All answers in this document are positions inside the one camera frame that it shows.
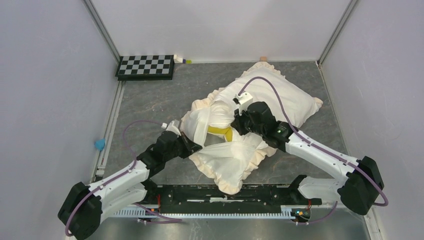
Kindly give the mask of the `grey cream ruffled pillowcase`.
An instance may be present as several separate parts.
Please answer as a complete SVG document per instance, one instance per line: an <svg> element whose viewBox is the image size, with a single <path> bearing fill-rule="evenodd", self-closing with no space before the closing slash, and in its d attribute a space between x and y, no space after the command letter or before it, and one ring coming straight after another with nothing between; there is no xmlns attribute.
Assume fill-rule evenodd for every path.
<svg viewBox="0 0 424 240"><path fill-rule="evenodd" d="M265 157L276 153L262 138L280 122L298 128L323 101L289 82L267 62L255 63L226 87L195 100L181 131L201 146L190 160L218 189L237 194Z"/></svg>

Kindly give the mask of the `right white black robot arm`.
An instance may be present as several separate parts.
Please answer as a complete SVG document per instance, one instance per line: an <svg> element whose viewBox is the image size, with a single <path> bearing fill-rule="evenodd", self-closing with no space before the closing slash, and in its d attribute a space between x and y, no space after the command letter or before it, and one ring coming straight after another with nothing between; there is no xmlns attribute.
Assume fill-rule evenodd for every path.
<svg viewBox="0 0 424 240"><path fill-rule="evenodd" d="M240 135L255 134L268 146L300 157L328 173L332 178L299 175L289 189L289 199L302 204L307 199L340 201L352 212L366 215L382 194L384 182L376 161L348 156L314 141L286 121L276 120L263 102L234 99L231 126Z"/></svg>

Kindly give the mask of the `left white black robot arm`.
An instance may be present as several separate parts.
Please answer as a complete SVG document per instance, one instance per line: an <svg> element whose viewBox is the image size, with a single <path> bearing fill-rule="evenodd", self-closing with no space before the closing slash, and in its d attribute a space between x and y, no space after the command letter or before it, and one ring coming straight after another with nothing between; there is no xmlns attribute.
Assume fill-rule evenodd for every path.
<svg viewBox="0 0 424 240"><path fill-rule="evenodd" d="M143 183L165 168L174 158L187 158L203 147L184 132L165 130L144 152L126 167L107 178L73 185L57 217L65 226L65 235L85 240L100 224L128 205L153 203L157 190Z"/></svg>

